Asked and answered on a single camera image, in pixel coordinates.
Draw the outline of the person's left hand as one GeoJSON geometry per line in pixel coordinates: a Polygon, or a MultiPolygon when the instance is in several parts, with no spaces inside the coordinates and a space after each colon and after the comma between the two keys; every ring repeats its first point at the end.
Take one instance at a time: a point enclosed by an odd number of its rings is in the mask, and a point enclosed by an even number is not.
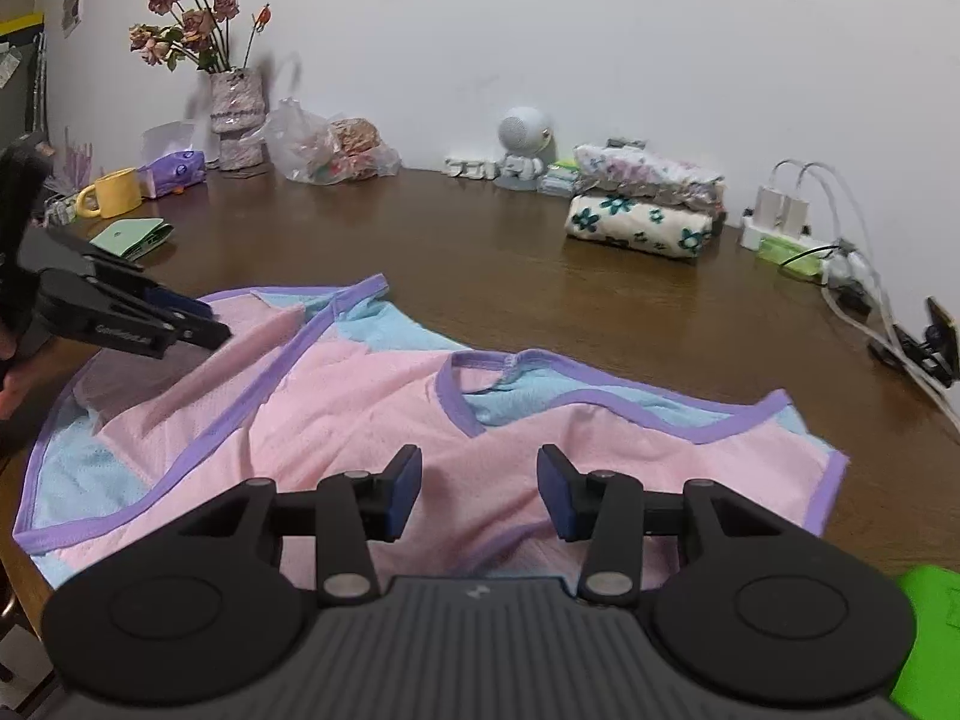
{"type": "Polygon", "coordinates": [[[3,330],[0,340],[2,358],[2,392],[0,392],[0,419],[5,421],[18,410],[34,381],[37,379],[36,359],[17,361],[16,341],[3,330]]]}

